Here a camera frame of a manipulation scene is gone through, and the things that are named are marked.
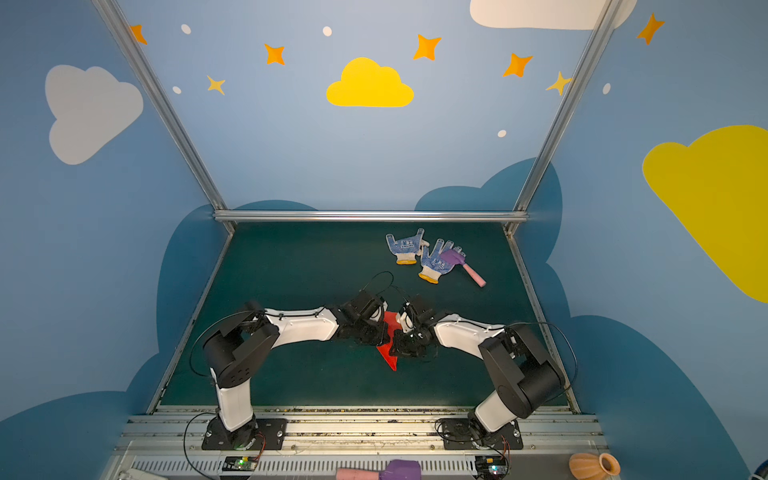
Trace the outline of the red square paper sheet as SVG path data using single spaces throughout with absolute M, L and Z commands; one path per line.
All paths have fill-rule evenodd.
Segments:
M 398 314 L 395 312 L 387 311 L 384 314 L 383 321 L 387 325 L 387 334 L 388 334 L 389 340 L 387 343 L 381 346 L 378 346 L 377 350 L 382 356 L 382 358 L 385 360 L 387 365 L 390 367 L 390 369 L 392 371 L 396 371 L 398 358 L 391 353 L 391 350 L 394 344 L 393 340 L 394 340 L 395 333 L 397 331 L 400 331 L 402 329 L 402 326 L 398 322 Z

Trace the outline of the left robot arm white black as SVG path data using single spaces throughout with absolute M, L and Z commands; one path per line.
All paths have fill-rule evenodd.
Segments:
M 250 380 L 272 350 L 295 343 L 353 339 L 378 347 L 389 341 L 387 303 L 361 290 L 350 301 L 314 310 L 275 310 L 255 303 L 202 336 L 203 355 L 216 388 L 216 419 L 235 433 L 255 419 Z

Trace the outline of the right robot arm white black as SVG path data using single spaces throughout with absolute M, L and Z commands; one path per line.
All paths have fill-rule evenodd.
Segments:
M 396 357 L 421 357 L 438 345 L 483 362 L 494 390 L 468 417 L 482 435 L 529 417 L 566 390 L 566 374 L 525 322 L 494 325 L 437 313 L 420 297 L 405 303 L 395 321 L 391 353 Z

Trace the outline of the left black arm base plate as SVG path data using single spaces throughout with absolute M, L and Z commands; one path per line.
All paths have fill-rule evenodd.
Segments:
M 262 451 L 281 450 L 287 421 L 282 418 L 252 418 L 243 426 L 229 431 L 220 417 L 207 424 L 201 448 L 203 450 Z

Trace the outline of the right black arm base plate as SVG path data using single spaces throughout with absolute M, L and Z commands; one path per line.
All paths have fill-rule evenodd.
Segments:
M 477 421 L 469 418 L 441 418 L 434 426 L 445 450 L 523 449 L 522 433 L 517 420 L 507 423 L 496 432 L 485 432 Z

